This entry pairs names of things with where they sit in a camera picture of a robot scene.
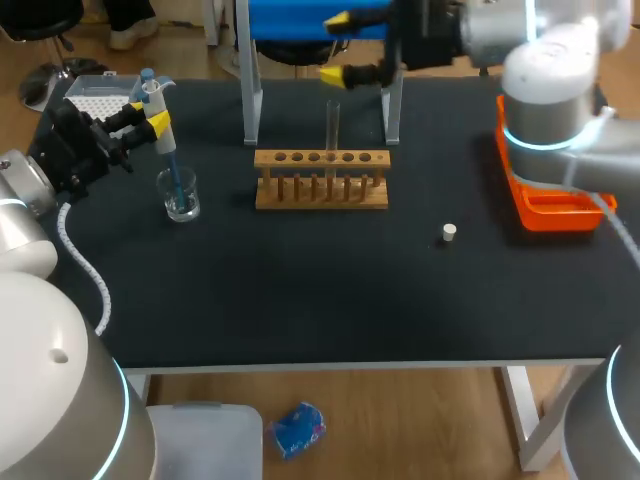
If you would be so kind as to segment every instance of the white table frame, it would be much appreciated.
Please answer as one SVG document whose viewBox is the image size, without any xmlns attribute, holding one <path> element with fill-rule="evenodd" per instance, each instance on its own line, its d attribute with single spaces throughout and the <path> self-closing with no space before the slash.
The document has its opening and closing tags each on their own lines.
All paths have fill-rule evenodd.
<svg viewBox="0 0 640 480">
<path fill-rule="evenodd" d="M 560 451 L 564 412 L 576 389 L 603 359 L 474 361 L 474 362 L 363 362 L 235 365 L 180 368 L 125 369 L 129 381 L 146 402 L 151 375 L 234 372 L 284 372 L 322 370 L 375 370 L 406 368 L 500 368 L 518 438 L 518 457 L 524 472 L 544 470 Z M 545 414 L 538 417 L 526 366 L 568 365 L 556 389 L 545 400 Z"/>
</svg>

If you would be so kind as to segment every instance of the small white cap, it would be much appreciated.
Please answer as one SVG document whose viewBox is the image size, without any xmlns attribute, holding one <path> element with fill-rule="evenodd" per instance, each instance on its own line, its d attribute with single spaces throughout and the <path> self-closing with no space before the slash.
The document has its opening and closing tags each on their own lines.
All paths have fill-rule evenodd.
<svg viewBox="0 0 640 480">
<path fill-rule="evenodd" d="M 444 227 L 442 227 L 442 239 L 445 242 L 450 242 L 453 240 L 458 229 L 453 223 L 447 223 Z"/>
</svg>

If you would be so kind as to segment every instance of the white sneaker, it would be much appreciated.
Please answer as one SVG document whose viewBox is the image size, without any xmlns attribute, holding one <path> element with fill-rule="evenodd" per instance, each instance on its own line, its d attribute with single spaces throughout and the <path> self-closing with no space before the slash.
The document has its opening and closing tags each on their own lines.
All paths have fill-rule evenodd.
<svg viewBox="0 0 640 480">
<path fill-rule="evenodd" d="M 140 20 L 122 32 L 111 31 L 109 47 L 113 50 L 131 50 L 141 38 L 150 37 L 158 31 L 158 19 L 156 17 Z"/>
</svg>

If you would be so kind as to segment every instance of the table leg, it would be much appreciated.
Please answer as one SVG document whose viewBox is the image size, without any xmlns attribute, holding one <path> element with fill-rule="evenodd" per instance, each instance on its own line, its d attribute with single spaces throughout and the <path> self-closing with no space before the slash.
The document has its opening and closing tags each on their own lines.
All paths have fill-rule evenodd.
<svg viewBox="0 0 640 480">
<path fill-rule="evenodd" d="M 524 472 L 544 470 L 553 456 L 560 451 L 567 404 L 595 368 L 596 365 L 571 368 L 566 381 L 554 392 L 555 401 L 549 404 L 542 418 L 538 418 L 526 367 L 502 368 L 502 377 L 518 437 L 520 466 Z"/>
<path fill-rule="evenodd" d="M 151 383 L 151 375 L 128 374 L 127 380 L 142 399 L 142 403 L 147 404 L 149 396 L 149 383 Z"/>
</svg>

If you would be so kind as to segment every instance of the black stool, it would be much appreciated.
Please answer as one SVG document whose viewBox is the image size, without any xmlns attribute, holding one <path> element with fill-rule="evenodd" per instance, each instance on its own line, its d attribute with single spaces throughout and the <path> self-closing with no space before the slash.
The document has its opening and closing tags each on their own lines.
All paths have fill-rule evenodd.
<svg viewBox="0 0 640 480">
<path fill-rule="evenodd" d="M 42 112 L 56 83 L 70 76 L 102 73 L 107 68 L 85 58 L 62 57 L 60 45 L 68 52 L 73 45 L 62 34 L 80 23 L 82 0 L 3 0 L 0 27 L 15 42 L 44 40 L 52 62 L 41 65 L 20 84 L 22 103 Z"/>
</svg>

